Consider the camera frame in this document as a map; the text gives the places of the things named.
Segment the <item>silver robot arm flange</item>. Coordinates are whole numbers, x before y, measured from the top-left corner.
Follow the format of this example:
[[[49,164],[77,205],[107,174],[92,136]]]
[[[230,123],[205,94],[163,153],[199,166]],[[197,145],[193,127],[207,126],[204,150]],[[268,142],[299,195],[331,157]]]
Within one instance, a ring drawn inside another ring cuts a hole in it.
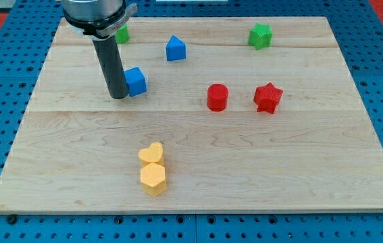
[[[71,29],[94,41],[104,41],[137,13],[135,3],[124,0],[62,0],[63,15]]]

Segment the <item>green block behind arm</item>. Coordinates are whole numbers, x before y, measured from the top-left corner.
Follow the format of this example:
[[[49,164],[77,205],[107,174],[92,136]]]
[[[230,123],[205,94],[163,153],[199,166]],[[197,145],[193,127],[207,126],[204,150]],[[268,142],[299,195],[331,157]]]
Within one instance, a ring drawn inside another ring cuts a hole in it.
[[[115,34],[115,39],[117,44],[124,44],[129,41],[130,35],[126,24],[124,24],[120,29],[117,30]]]

